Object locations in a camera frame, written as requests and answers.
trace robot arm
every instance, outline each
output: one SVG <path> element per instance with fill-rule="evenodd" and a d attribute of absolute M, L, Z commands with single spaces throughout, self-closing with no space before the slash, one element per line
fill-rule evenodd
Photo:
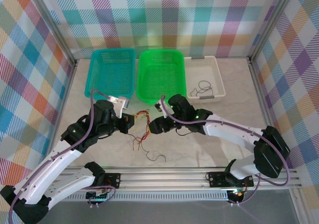
<path fill-rule="evenodd" d="M 286 160 L 290 150 L 279 132 L 271 126 L 266 129 L 252 128 L 234 122 L 227 121 L 210 111 L 195 110 L 187 99 L 181 95 L 174 95 L 168 100 L 168 104 L 174 111 L 175 119 L 185 121 L 185 124 L 176 122 L 171 117 L 164 116 L 156 118 L 150 125 L 151 133 L 159 134 L 168 132 L 174 128 L 187 127 L 192 132 L 203 135 L 217 136 L 232 141 L 243 148 L 248 149 L 253 155 L 240 160 L 232 160 L 225 169 L 226 181 L 231 185 L 240 183 L 245 177 L 262 173 L 270 178 L 277 178 L 283 163 L 279 155 L 263 139 L 269 140 Z M 156 108 L 163 110 L 162 104 L 157 103 Z M 197 122 L 196 120 L 217 120 L 216 122 Z"/>
<path fill-rule="evenodd" d="M 14 187 L 8 185 L 3 187 L 0 194 L 9 205 L 21 192 L 13 210 L 24 223 L 38 223 L 56 203 L 80 189 L 106 185 L 105 171 L 94 162 L 87 163 L 79 173 L 65 180 L 52 182 L 70 163 L 97 143 L 99 138 L 108 137 L 117 130 L 128 133 L 134 125 L 135 118 L 133 115 L 122 113 L 127 104 L 125 98 L 109 97 L 107 101 L 98 100 L 93 107 L 92 122 L 90 115 L 84 115 L 76 123 L 68 126 L 55 148 L 30 175 Z M 90 123 L 93 125 L 88 136 L 74 149 L 63 153 L 70 145 L 84 137 Z"/>

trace red wire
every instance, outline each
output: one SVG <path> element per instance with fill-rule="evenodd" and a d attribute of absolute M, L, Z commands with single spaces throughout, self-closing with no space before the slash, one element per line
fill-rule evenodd
<path fill-rule="evenodd" d="M 133 140 L 133 151 L 134 151 L 134 142 L 135 142 L 135 140 L 138 142 L 138 145 L 139 145 L 138 150 L 139 150 L 142 141 L 144 141 L 144 140 L 148 137 L 148 135 L 150 134 L 150 132 L 148 131 L 148 126 L 149 126 L 149 124 L 151 123 L 149 111 L 150 111 L 150 110 L 147 109 L 147 110 L 145 110 L 145 111 L 139 111 L 139 112 L 136 113 L 136 115 L 144 114 L 144 115 L 146 116 L 146 118 L 147 118 L 147 125 L 146 125 L 145 133 L 143 134 L 143 136 L 142 136 L 141 138 L 140 138 L 140 137 L 136 137 L 136 138 Z"/>
<path fill-rule="evenodd" d="M 247 181 L 246 181 L 246 179 L 244 179 L 244 181 L 245 181 L 245 186 L 246 186 L 246 188 L 245 188 L 245 191 L 244 191 L 244 193 L 247 193 L 247 189 L 248 189 L 248 184 L 247 184 Z"/>
<path fill-rule="evenodd" d="M 110 180 L 106 180 L 106 182 L 109 182 L 110 183 L 110 185 L 112 185 L 112 183 L 111 183 L 111 181 Z M 106 184 L 107 185 L 107 184 Z M 111 188 L 109 188 L 109 189 L 107 189 L 107 192 L 109 193 L 110 191 L 111 191 L 112 189 Z"/>

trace wire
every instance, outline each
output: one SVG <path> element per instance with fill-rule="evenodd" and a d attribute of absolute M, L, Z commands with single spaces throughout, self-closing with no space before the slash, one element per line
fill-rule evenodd
<path fill-rule="evenodd" d="M 179 134 L 179 133 L 177 132 L 177 128 L 175 129 L 175 132 L 176 132 L 179 136 L 186 136 L 186 135 L 188 135 L 188 134 L 190 134 L 190 133 L 193 133 L 193 132 L 189 132 L 189 133 L 186 133 L 186 134 Z"/>
<path fill-rule="evenodd" d="M 209 84 L 209 86 L 206 86 L 206 87 L 203 88 L 203 87 L 200 86 L 201 82 L 207 82 Z M 204 94 L 205 92 L 210 91 L 210 90 L 211 90 L 211 95 L 214 95 L 214 90 L 213 90 L 213 88 L 211 86 L 211 83 L 209 81 L 204 81 L 203 80 L 203 81 L 198 82 L 198 87 L 200 88 L 200 90 L 198 91 L 197 88 L 194 88 L 194 90 L 192 92 L 190 92 L 191 96 L 193 96 L 192 93 L 194 91 L 196 91 L 196 95 L 195 96 L 198 96 L 198 94 Z"/>
<path fill-rule="evenodd" d="M 149 124 L 151 123 L 149 111 L 150 111 L 149 109 L 144 110 L 144 111 L 139 111 L 139 112 L 137 112 L 134 115 L 135 118 L 139 117 L 140 115 L 143 115 L 142 118 L 146 117 L 147 118 L 147 124 L 146 124 L 146 128 L 145 128 L 145 133 L 143 134 L 142 138 L 140 138 L 140 137 L 135 137 L 134 138 L 134 140 L 133 140 L 133 151 L 134 151 L 135 140 L 138 142 L 138 150 L 139 150 L 142 141 L 144 141 L 149 136 L 149 134 L 151 133 L 150 130 L 149 130 Z"/>
<path fill-rule="evenodd" d="M 137 139 L 134 135 L 132 135 L 132 134 L 130 134 L 130 133 L 128 133 L 127 135 L 132 136 L 132 137 L 134 138 L 134 140 Z M 145 156 L 146 156 L 146 158 L 147 158 L 149 161 L 155 162 L 159 157 L 163 157 L 164 160 L 165 160 L 165 163 L 166 163 L 166 156 L 165 156 L 165 155 L 163 155 L 163 154 L 160 153 L 160 154 L 156 157 L 156 159 L 151 159 L 151 158 L 148 157 L 148 154 L 150 153 L 150 151 L 145 150 L 144 147 L 143 147 L 143 145 L 142 145 L 142 143 L 140 143 L 140 145 L 141 145 L 142 150 L 146 153 Z"/>
<path fill-rule="evenodd" d="M 100 137 L 100 138 L 98 138 L 98 139 L 105 139 L 105 138 L 110 137 L 110 136 L 111 136 L 111 135 L 108 134 L 108 135 L 106 135 L 106 136 L 104 136 L 104 137 Z"/>
<path fill-rule="evenodd" d="M 109 182 L 110 185 L 112 185 L 112 182 L 111 182 L 109 179 L 107 179 L 106 181 Z"/>
<path fill-rule="evenodd" d="M 83 188 L 83 189 L 113 189 L 114 193 L 105 201 L 99 203 L 96 207 L 98 208 L 99 206 L 102 206 L 104 204 L 106 204 L 107 202 L 109 202 L 116 194 L 116 188 L 113 187 L 113 186 L 96 186 L 96 187 L 86 187 L 86 188 Z M 92 197 L 89 198 L 89 204 L 90 204 L 90 207 L 93 206 L 93 204 L 91 203 L 91 200 L 92 200 Z"/>
<path fill-rule="evenodd" d="M 29 185 L 29 183 L 31 183 L 31 181 L 35 178 L 35 176 L 41 172 L 41 170 L 47 166 L 50 162 L 53 162 L 56 158 L 58 158 L 59 156 L 61 156 L 62 154 L 65 154 L 66 152 L 70 151 L 71 149 L 75 148 L 76 146 L 78 146 L 80 143 L 82 143 L 90 134 L 92 126 L 93 126 L 93 118 L 94 118 L 94 102 L 93 102 L 93 94 L 94 92 L 99 93 L 100 95 L 102 95 L 105 98 L 109 98 L 108 96 L 106 96 L 105 94 L 103 94 L 102 92 L 100 92 L 97 89 L 92 89 L 91 90 L 91 94 L 90 94 L 90 101 L 91 101 L 91 119 L 90 119 L 90 125 L 88 130 L 86 131 L 85 135 L 79 140 L 77 141 L 75 144 L 71 145 L 70 147 L 66 148 L 65 150 L 63 150 L 62 152 L 52 156 L 50 159 L 48 159 L 47 161 L 45 161 L 37 170 L 35 170 L 35 172 L 29 177 L 28 182 L 26 182 L 21 190 L 19 190 L 19 192 L 17 193 L 17 195 L 15 196 L 15 198 L 13 199 L 11 205 L 10 205 L 10 209 L 9 209 L 9 224 L 13 224 L 12 222 L 12 213 L 13 213 L 13 207 L 16 203 L 16 201 L 19 199 L 19 197 L 21 196 L 21 194 L 26 190 L 27 186 Z"/>
<path fill-rule="evenodd" d="M 221 121 L 221 120 L 215 120 L 215 119 L 205 119 L 205 120 L 195 120 L 195 121 L 182 121 L 182 120 L 179 120 L 179 119 L 175 118 L 174 116 L 172 116 L 172 115 L 170 114 L 170 112 L 166 109 L 166 107 L 165 107 L 165 105 L 164 105 L 164 99 L 165 99 L 165 95 L 162 95 L 161 98 L 160 98 L 160 102 L 161 102 L 161 104 L 162 104 L 162 107 L 163 107 L 164 111 L 166 112 L 166 114 L 167 114 L 172 120 L 174 120 L 174 121 L 176 121 L 176 122 L 179 122 L 179 123 L 182 123 L 182 124 L 195 124 L 195 123 L 203 123 L 203 122 L 205 122 L 205 123 L 220 123 L 221 125 L 227 125 L 227 126 L 230 126 L 230 127 L 234 127 L 234 128 L 239 129 L 239 130 L 242 130 L 242 131 L 251 133 L 251 135 L 254 135 L 254 136 L 256 136 L 256 137 L 262 139 L 264 142 L 266 142 L 266 143 L 275 151 L 275 153 L 279 156 L 280 160 L 282 161 L 282 163 L 283 163 L 283 165 L 284 165 L 284 168 L 286 169 L 286 172 L 287 172 L 287 179 L 286 179 L 286 181 L 285 181 L 284 183 L 280 183 L 280 184 L 279 184 L 279 183 L 274 183 L 274 182 L 269 181 L 269 180 L 267 180 L 267 179 L 265 179 L 265 178 L 262 178 L 262 177 L 260 176 L 260 174 L 259 174 L 259 175 L 257 176 L 258 179 L 259 179 L 259 180 L 258 180 L 258 185 L 257 185 L 257 187 L 256 187 L 256 189 L 255 189 L 255 191 L 254 191 L 254 193 L 253 193 L 252 196 L 255 195 L 255 193 L 256 193 L 256 191 L 257 191 L 257 189 L 258 189 L 258 186 L 259 186 L 259 184 L 260 184 L 260 180 L 266 181 L 266 182 L 268 182 L 268 183 L 270 183 L 270 184 L 273 184 L 273 185 L 275 185 L 275 186 L 280 186 L 280 187 L 281 187 L 281 186 L 285 186 L 285 185 L 287 185 L 287 184 L 289 183 L 289 181 L 290 181 L 290 171 L 289 171 L 288 164 L 287 164 L 287 162 L 285 161 L 285 158 L 284 158 L 284 157 L 282 156 L 282 154 L 280 153 L 280 151 L 279 151 L 279 150 L 275 147 L 275 145 L 273 145 L 268 139 L 266 139 L 265 137 L 263 137 L 263 136 L 261 136 L 261 135 L 259 135 L 259 134 L 257 134 L 257 133 L 252 132 L 251 130 L 249 130 L 249 129 L 247 129 L 247 128 L 238 126 L 238 125 L 233 124 L 233 123 Z"/>
<path fill-rule="evenodd" d="M 248 184 L 247 184 L 247 181 L 246 181 L 246 179 L 244 179 L 244 181 L 245 181 L 245 191 L 244 191 L 244 193 L 247 193 L 247 189 L 248 189 Z"/>

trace colorful wires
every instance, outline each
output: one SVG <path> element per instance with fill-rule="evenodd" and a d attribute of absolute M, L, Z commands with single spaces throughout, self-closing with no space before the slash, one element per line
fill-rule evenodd
<path fill-rule="evenodd" d="M 247 181 L 246 179 L 244 179 L 244 182 L 245 182 L 245 190 L 243 192 L 239 192 L 237 193 L 237 195 L 240 197 L 241 195 L 247 193 L 247 189 L 248 189 L 248 184 L 247 184 Z"/>
<path fill-rule="evenodd" d="M 148 157 L 148 154 L 150 153 L 150 151 L 147 151 L 144 149 L 143 145 L 142 145 L 142 142 L 149 136 L 149 134 L 151 133 L 150 132 L 150 129 L 149 129 L 149 124 L 151 123 L 151 120 L 150 120 L 150 114 L 149 114 L 149 109 L 147 110 L 144 110 L 144 111 L 139 111 L 137 112 L 136 114 L 134 114 L 135 116 L 135 119 L 138 118 L 138 117 L 141 117 L 141 119 L 143 118 L 146 118 L 147 119 L 147 124 L 146 124 L 146 128 L 145 128 L 145 133 L 143 134 L 142 137 L 136 137 L 134 136 L 133 134 L 130 134 L 128 133 L 128 135 L 132 136 L 134 139 L 133 139 L 133 151 L 135 150 L 134 149 L 134 144 L 135 144 L 135 141 L 137 142 L 138 144 L 138 150 L 140 148 L 142 148 L 142 150 L 146 153 L 146 158 L 149 160 L 149 161 L 152 161 L 152 162 L 155 162 L 159 157 L 163 157 L 165 162 L 166 162 L 166 156 L 163 155 L 163 154 L 159 154 L 155 159 L 151 159 Z M 137 127 L 133 130 L 133 132 L 140 126 L 140 123 L 137 125 Z"/>
<path fill-rule="evenodd" d="M 144 141 L 150 134 L 150 130 L 149 130 L 149 124 L 151 123 L 151 120 L 150 120 L 150 114 L 149 114 L 149 109 L 147 110 L 144 110 L 144 111 L 139 111 L 137 112 L 134 116 L 135 116 L 135 119 L 138 118 L 139 116 L 142 116 L 141 118 L 146 118 L 147 119 L 147 124 L 146 124 L 146 128 L 145 128 L 145 133 L 143 134 L 143 136 L 140 138 L 140 137 L 135 137 L 134 136 L 134 140 L 133 140 L 133 151 L 134 151 L 134 144 L 135 144 L 135 141 L 137 141 L 138 143 L 138 150 L 140 149 L 140 146 L 141 146 L 141 143 L 142 141 Z"/>

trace plaid wall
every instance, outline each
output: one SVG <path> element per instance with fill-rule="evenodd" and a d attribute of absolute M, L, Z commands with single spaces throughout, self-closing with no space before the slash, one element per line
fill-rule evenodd
<path fill-rule="evenodd" d="M 34 3 L 0 0 L 0 189 L 43 159 L 70 71 Z M 7 211 L 0 197 L 0 223 Z"/>
<path fill-rule="evenodd" d="M 77 58 L 94 49 L 248 55 L 272 0 L 44 0 Z"/>
<path fill-rule="evenodd" d="M 319 0 L 290 0 L 256 69 L 319 223 Z"/>
<path fill-rule="evenodd" d="M 257 35 L 256 35 L 256 37 L 255 37 L 255 39 L 254 39 L 253 45 L 251 46 L 251 48 L 250 48 L 250 50 L 249 50 L 248 56 L 251 56 L 252 53 L 254 52 L 254 49 L 255 49 L 255 47 L 256 47 L 256 44 L 257 44 L 257 42 L 259 41 L 260 36 L 261 36 L 261 35 L 263 34 L 263 32 L 265 31 L 265 29 L 266 29 L 266 27 L 267 27 L 267 23 L 268 23 L 269 19 L 272 17 L 273 12 L 274 12 L 274 9 L 275 9 L 275 7 L 276 7 L 276 5 L 277 5 L 278 2 L 279 2 L 279 0 L 273 0 L 273 2 L 271 3 L 271 6 L 270 6 L 270 8 L 269 8 L 269 10 L 268 10 L 268 12 L 267 12 L 265 18 L 264 18 L 264 21 L 263 21 L 263 23 L 261 24 L 261 26 L 260 26 L 260 28 L 259 28 L 259 30 L 258 30 L 258 33 L 257 33 Z"/>

